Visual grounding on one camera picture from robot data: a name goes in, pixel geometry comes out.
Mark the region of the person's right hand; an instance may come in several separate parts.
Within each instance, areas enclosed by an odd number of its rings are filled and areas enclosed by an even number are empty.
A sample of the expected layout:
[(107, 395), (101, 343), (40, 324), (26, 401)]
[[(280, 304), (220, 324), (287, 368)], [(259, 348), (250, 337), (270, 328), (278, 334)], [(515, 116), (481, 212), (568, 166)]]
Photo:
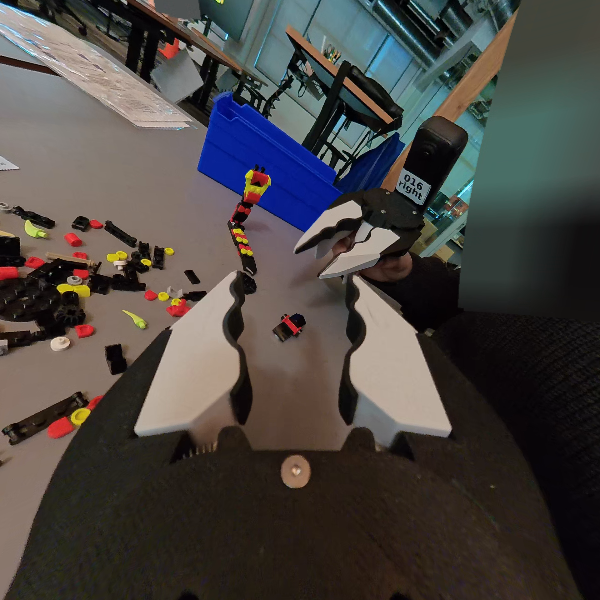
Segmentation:
[(413, 268), (410, 253), (402, 256), (384, 256), (374, 266), (363, 269), (359, 274), (371, 281), (395, 284), (409, 276)]

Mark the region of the blue plastic storage bin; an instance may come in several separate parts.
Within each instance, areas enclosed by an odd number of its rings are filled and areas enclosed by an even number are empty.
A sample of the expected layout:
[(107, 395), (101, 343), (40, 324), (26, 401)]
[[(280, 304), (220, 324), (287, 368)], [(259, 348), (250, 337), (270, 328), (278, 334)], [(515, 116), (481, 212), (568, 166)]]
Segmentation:
[(241, 194), (254, 166), (264, 167), (272, 182), (259, 206), (303, 232), (340, 195), (333, 168), (231, 92), (219, 94), (197, 169)]
[(334, 182), (334, 187), (341, 194), (380, 188), (404, 147), (400, 133), (394, 132), (379, 146), (354, 159), (348, 172)]

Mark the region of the black red lego car assembly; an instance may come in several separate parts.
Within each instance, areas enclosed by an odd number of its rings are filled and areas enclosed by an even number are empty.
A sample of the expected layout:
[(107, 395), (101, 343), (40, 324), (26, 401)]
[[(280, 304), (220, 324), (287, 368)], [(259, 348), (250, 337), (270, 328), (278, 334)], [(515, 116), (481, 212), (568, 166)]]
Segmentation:
[(306, 321), (302, 314), (284, 314), (280, 319), (280, 323), (273, 328), (272, 332), (283, 343), (289, 338), (298, 337), (305, 325)]

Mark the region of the metal ventilation duct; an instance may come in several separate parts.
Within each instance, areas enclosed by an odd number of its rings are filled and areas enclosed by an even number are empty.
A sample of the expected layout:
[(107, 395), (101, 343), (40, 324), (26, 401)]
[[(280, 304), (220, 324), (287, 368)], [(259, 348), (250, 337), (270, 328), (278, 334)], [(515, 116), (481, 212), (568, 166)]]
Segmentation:
[(495, 36), (521, 1), (361, 1), (401, 47), (421, 64), (432, 64), (442, 51), (483, 21)]

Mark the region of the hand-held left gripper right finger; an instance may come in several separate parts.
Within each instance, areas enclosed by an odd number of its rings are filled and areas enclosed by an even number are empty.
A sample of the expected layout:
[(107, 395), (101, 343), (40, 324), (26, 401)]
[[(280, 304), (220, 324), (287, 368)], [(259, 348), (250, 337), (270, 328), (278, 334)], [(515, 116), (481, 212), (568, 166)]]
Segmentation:
[(366, 428), (380, 449), (401, 434), (447, 439), (452, 425), (416, 330), (378, 289), (359, 276), (346, 282), (350, 348), (338, 393), (342, 420)]

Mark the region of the wooden beam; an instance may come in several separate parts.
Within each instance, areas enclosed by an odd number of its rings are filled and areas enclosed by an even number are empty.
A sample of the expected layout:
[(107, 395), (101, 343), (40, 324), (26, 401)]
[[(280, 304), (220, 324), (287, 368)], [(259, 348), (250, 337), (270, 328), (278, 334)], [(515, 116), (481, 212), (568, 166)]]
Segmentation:
[(490, 93), (483, 95), (483, 90), (498, 75), (520, 3), (467, 1), (456, 7), (449, 2), (440, 13), (455, 40), (401, 94), (408, 109), (400, 131), (406, 147), (386, 175), (384, 189), (393, 189), (423, 120), (439, 115), (456, 122), (469, 106), (488, 98)]

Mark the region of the pile of lego pieces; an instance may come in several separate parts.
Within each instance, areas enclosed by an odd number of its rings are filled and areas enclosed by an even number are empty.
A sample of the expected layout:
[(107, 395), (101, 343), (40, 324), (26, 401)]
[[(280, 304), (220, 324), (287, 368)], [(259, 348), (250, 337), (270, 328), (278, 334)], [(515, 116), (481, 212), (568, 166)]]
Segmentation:
[[(3, 208), (52, 238), (55, 221), (20, 206)], [(130, 341), (150, 341), (166, 324), (152, 312), (150, 319), (137, 314), (147, 321), (139, 329), (122, 310), (162, 303), (173, 321), (206, 296), (199, 289), (160, 289), (156, 277), (172, 248), (139, 242), (109, 220), (79, 216), (63, 238), (68, 248), (59, 252), (37, 239), (46, 249), (41, 257), (23, 253), (19, 236), (1, 232), (1, 281), (47, 281), (61, 294), (56, 311), (34, 321), (1, 320), (1, 356), (38, 348), (22, 361), (1, 361), (1, 409), (8, 410), (1, 436), (10, 446), (41, 431), (57, 439), (79, 428), (103, 397), (98, 379), (110, 376), (115, 383), (133, 365)]]

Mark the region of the dark monitor screen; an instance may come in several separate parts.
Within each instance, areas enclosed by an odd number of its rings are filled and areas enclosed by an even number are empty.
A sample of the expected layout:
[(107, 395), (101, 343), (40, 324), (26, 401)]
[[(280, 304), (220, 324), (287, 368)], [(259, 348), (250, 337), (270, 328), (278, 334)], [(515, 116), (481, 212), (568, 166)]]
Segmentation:
[(254, 1), (198, 1), (202, 16), (222, 29), (229, 38), (240, 41)]

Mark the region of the grey board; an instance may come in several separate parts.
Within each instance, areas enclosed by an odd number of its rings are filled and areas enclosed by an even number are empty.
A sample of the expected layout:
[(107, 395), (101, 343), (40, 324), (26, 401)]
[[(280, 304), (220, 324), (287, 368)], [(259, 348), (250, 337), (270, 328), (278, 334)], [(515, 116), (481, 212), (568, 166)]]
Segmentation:
[(204, 85), (197, 64), (186, 50), (151, 71), (151, 81), (171, 103), (178, 104)]

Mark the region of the laminated paper sheets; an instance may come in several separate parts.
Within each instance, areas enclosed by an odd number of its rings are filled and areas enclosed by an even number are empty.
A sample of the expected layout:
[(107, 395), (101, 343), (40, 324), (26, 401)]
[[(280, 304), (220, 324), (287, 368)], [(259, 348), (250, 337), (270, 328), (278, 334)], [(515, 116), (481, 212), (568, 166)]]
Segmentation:
[(61, 27), (1, 4), (1, 35), (131, 124), (179, 130), (193, 118)]

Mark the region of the dark long table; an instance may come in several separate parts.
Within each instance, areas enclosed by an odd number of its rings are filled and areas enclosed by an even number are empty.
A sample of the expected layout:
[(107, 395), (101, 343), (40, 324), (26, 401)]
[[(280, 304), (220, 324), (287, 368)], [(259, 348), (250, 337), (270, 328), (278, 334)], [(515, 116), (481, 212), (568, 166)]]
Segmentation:
[(128, 15), (124, 19), (131, 23), (126, 67), (133, 72), (139, 71), (140, 77), (149, 82), (151, 71), (155, 67), (159, 42), (165, 41), (170, 44), (179, 40), (187, 46), (201, 50), (205, 54), (205, 59), (200, 67), (203, 85), (193, 92), (190, 102), (196, 109), (209, 115), (212, 109), (212, 101), (209, 98), (216, 84), (219, 65), (238, 74), (241, 74), (243, 69), (205, 36), (195, 34), (183, 26), (172, 23), (149, 4), (143, 1), (126, 1), (126, 6)]

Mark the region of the large black round lego plate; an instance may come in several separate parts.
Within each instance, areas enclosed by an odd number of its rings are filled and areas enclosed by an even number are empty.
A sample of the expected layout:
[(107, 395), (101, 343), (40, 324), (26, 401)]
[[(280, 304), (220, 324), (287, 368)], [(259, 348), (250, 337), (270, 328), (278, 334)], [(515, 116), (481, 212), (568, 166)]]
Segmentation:
[(30, 278), (1, 281), (1, 320), (34, 321), (45, 311), (56, 311), (60, 304), (60, 292), (47, 281)]

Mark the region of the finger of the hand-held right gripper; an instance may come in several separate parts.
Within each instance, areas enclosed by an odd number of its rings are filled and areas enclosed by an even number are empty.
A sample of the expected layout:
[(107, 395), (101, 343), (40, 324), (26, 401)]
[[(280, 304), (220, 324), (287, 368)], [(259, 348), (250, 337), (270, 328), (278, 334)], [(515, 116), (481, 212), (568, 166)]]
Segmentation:
[(330, 206), (301, 236), (294, 254), (315, 249), (316, 259), (325, 257), (339, 240), (359, 229), (363, 220), (363, 207), (356, 202)]
[(397, 249), (400, 234), (393, 229), (374, 227), (367, 222), (360, 225), (349, 248), (343, 249), (346, 240), (340, 241), (334, 253), (337, 255), (319, 273), (319, 279), (346, 277), (359, 274), (363, 269), (374, 266), (382, 257), (402, 256)]

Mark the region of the red yellow black lego snake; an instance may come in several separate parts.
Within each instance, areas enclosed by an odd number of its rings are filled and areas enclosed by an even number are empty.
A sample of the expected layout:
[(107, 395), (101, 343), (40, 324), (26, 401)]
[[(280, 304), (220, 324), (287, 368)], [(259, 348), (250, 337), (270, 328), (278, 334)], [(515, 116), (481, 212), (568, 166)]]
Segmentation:
[(254, 169), (249, 170), (245, 174), (245, 186), (242, 198), (237, 203), (227, 223), (232, 241), (241, 260), (242, 270), (250, 276), (255, 276), (257, 273), (257, 265), (253, 250), (245, 233), (244, 222), (250, 216), (252, 208), (259, 203), (270, 185), (271, 178), (265, 173), (265, 167), (256, 165)]

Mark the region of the black office chair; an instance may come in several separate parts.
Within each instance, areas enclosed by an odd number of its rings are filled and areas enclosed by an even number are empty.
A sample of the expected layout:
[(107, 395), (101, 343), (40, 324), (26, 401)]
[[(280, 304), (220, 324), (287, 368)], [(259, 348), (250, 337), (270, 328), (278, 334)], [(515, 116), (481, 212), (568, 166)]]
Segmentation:
[(377, 82), (366, 75), (357, 66), (352, 65), (347, 77), (386, 114), (393, 118), (389, 124), (384, 123), (378, 117), (365, 116), (357, 112), (348, 103), (344, 104), (344, 116), (351, 123), (357, 123), (368, 127), (378, 136), (386, 136), (396, 131), (402, 125), (403, 108), (396, 104), (386, 90)]

